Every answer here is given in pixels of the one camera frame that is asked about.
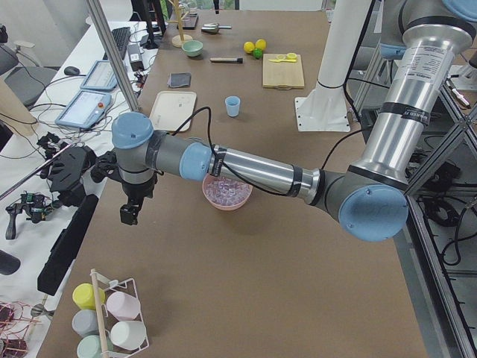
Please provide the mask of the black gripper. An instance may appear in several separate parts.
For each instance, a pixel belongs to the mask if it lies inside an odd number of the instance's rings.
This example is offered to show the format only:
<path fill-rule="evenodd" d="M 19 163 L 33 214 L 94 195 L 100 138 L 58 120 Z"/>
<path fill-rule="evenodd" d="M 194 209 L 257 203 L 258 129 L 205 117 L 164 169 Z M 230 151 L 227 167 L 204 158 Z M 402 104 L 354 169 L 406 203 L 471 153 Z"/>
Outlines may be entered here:
<path fill-rule="evenodd" d="M 152 198 L 157 183 L 157 174 L 147 169 L 142 172 L 128 172 L 120 167 L 114 151 L 107 151 L 95 160 L 90 171 L 90 177 L 95 183 L 108 178 L 121 184 L 128 198 L 128 204 L 120 208 L 121 223 L 137 225 L 140 207 L 144 198 Z"/>

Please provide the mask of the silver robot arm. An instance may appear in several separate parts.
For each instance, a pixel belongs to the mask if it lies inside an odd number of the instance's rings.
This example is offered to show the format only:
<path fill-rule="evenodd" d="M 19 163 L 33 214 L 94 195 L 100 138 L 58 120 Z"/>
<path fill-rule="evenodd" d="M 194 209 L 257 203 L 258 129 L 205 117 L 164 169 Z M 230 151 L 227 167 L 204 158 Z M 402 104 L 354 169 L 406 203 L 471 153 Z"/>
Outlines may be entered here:
<path fill-rule="evenodd" d="M 302 198 L 355 237 L 378 242 L 399 233 L 408 217 L 405 167 L 455 56 L 476 37 L 474 1 L 386 1 L 381 53 L 400 61 L 361 157 L 345 173 L 309 171 L 264 157 L 156 131 L 136 112 L 112 125 L 113 150 L 91 176 L 118 181 L 128 197 L 121 221 L 135 224 L 157 175 L 187 180 L 231 178 L 278 196 Z"/>

